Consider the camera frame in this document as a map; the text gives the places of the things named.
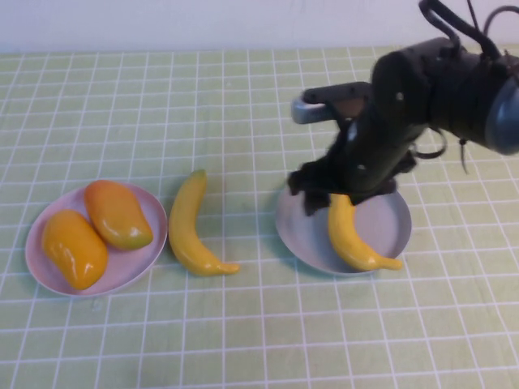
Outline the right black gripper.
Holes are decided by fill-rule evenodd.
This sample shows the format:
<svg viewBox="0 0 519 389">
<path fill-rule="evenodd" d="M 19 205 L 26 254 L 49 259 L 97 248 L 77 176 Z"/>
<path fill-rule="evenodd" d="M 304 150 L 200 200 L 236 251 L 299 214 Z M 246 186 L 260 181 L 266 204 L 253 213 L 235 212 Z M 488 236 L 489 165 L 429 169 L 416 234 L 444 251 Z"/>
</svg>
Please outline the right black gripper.
<svg viewBox="0 0 519 389">
<path fill-rule="evenodd" d="M 392 156 L 325 156 L 293 171 L 287 184 L 291 195 L 304 194 L 305 215 L 313 216 L 329 207 L 333 195 L 346 195 L 357 206 L 393 192 L 397 165 Z"/>
</svg>

